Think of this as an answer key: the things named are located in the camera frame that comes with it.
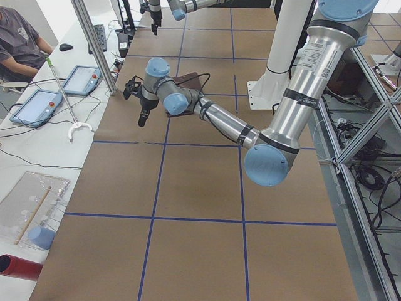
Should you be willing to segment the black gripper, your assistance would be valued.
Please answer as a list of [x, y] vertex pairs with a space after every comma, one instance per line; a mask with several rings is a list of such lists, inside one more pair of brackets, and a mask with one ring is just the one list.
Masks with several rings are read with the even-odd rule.
[[158, 27], [162, 25], [162, 8], [160, 0], [141, 0], [140, 1], [140, 13], [144, 14], [149, 12], [153, 20], [151, 24], [151, 30], [154, 35], [157, 35]]
[[142, 110], [138, 119], [138, 126], [145, 127], [150, 112], [157, 107], [159, 99], [145, 88], [143, 79], [136, 75], [125, 84], [123, 96], [125, 100], [128, 100], [130, 96], [140, 99]]

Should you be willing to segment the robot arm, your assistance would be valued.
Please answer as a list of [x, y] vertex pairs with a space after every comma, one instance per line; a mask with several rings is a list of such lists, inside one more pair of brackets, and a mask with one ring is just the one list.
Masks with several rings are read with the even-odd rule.
[[196, 115], [246, 149], [252, 182], [275, 186], [290, 172], [299, 139], [343, 54], [364, 44], [376, 1], [283, 1], [273, 41], [257, 79], [246, 83], [244, 113], [230, 112], [204, 92], [208, 73], [174, 77], [164, 58], [151, 58], [144, 74], [123, 87], [140, 104], [143, 127], [156, 108], [168, 117]]
[[[176, 21], [180, 21], [186, 17], [188, 13], [197, 11], [201, 8], [211, 7], [215, 5], [225, 4], [229, 1], [214, 1], [214, 0], [190, 0], [167, 1], [171, 13]], [[140, 13], [144, 14], [146, 11], [150, 13], [152, 18], [151, 31], [155, 36], [158, 34], [158, 28], [162, 26], [162, 7], [159, 0], [139, 1]]]

